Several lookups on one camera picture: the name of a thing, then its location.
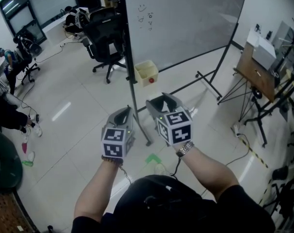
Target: beaded bracelet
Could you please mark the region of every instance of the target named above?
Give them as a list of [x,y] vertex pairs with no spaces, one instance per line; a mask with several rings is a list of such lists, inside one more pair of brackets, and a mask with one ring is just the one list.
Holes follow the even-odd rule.
[[119,166],[123,165],[123,159],[121,158],[105,157],[104,155],[102,155],[102,160],[117,164]]

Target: yellow black tape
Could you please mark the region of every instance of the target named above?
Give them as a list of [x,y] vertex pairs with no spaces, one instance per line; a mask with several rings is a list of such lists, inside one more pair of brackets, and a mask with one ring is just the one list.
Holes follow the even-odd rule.
[[251,151],[251,153],[258,159],[258,160],[260,160],[260,162],[266,167],[266,168],[269,168],[268,167],[268,165],[263,161],[263,159],[262,158],[260,158],[255,152],[254,152],[254,150],[243,140],[243,139],[241,139],[241,138],[239,138],[240,139],[240,141],[242,141],[243,142],[243,144],[249,149],[249,151]]

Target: power strip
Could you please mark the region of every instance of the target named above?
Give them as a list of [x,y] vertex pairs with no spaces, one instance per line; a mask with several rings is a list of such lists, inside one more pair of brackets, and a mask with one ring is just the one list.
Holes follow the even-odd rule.
[[233,125],[233,132],[234,132],[235,137],[239,137],[238,125],[236,125],[236,124]]

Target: office chair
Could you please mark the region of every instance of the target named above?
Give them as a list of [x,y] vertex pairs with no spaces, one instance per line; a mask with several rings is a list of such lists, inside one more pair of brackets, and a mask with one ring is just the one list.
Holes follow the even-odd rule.
[[[93,68],[93,72],[96,72],[97,68],[109,65],[106,82],[110,83],[109,75],[113,65],[126,68],[124,64],[119,63],[123,58],[121,15],[116,14],[113,8],[98,10],[91,14],[90,22],[83,28],[83,32],[92,42],[90,45],[88,39],[82,41],[91,59],[101,63]],[[114,44],[116,53],[110,53],[110,44]]]
[[31,73],[35,70],[40,71],[40,68],[37,67],[37,63],[29,67],[29,64],[32,62],[32,55],[37,56],[42,51],[41,47],[34,41],[35,37],[30,32],[18,33],[13,39],[13,42],[17,44],[16,52],[18,53],[19,57],[23,60],[22,65],[25,65],[25,68],[23,69],[25,75],[21,82],[22,85],[24,85],[23,81],[26,78],[29,79],[29,82],[34,82],[35,80],[32,79]]

